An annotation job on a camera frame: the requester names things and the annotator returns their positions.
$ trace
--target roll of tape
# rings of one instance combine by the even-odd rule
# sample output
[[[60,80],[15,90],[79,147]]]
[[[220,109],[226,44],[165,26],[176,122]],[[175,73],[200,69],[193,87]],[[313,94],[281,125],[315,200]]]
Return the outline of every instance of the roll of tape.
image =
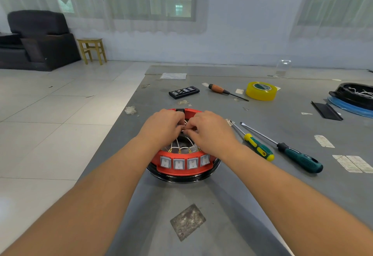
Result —
[[[272,101],[276,93],[276,86],[264,82],[250,82],[246,88],[246,94],[259,101]]]

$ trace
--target wooden stool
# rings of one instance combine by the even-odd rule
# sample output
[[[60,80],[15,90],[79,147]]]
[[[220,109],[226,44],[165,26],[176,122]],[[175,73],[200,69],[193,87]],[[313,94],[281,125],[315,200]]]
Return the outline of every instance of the wooden stool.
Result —
[[[91,49],[97,51],[97,56],[98,56],[98,60],[100,62],[100,65],[102,65],[101,54],[104,57],[105,62],[107,62],[106,55],[105,55],[105,50],[104,50],[104,45],[102,44],[102,39],[83,38],[83,39],[77,39],[77,41],[79,43],[80,51],[82,52],[82,56],[83,56],[85,64],[88,64],[87,57],[85,56],[85,53],[88,53],[91,62],[93,61],[92,60]]]

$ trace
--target gray table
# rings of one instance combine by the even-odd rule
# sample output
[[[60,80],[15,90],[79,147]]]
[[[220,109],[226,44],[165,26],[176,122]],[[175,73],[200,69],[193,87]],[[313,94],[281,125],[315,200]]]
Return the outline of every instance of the gray table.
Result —
[[[163,72],[187,73],[186,80],[160,79]],[[373,119],[339,109],[344,120],[320,117],[310,102],[323,103],[330,90],[343,82],[373,83],[365,70],[293,69],[296,79],[275,79],[268,67],[152,66],[124,111],[84,170],[81,178],[108,159],[131,138],[142,124],[161,108],[188,107],[210,110],[233,121],[243,121],[278,142],[286,142],[324,164],[320,174],[308,174],[276,153],[273,163],[296,176],[357,216],[371,228],[373,174],[347,172],[332,155],[359,155],[370,164]],[[202,83],[215,83],[234,92],[248,82],[264,81],[281,87],[271,102],[235,100],[212,93]],[[201,89],[179,105],[170,90],[187,86]],[[313,115],[302,115],[301,112]],[[324,135],[335,148],[324,148],[314,139]],[[170,220],[196,204],[206,222],[180,242]],[[243,183],[225,165],[206,180],[179,185],[166,183],[147,171],[143,174],[107,255],[289,255],[287,245]]]

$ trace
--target yellow screwdriver handle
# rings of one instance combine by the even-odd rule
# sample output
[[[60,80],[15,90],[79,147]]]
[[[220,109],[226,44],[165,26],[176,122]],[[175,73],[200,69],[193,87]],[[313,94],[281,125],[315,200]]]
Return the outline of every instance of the yellow screwdriver handle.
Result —
[[[275,156],[272,151],[266,146],[256,140],[250,133],[244,136],[244,140],[247,141],[255,153],[265,158],[267,161],[273,161]]]

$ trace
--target white tile floor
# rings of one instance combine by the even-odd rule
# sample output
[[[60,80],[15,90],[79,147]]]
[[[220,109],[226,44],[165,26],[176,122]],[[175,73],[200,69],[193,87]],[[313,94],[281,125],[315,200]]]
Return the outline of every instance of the white tile floor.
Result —
[[[75,184],[152,64],[0,69],[0,253]]]

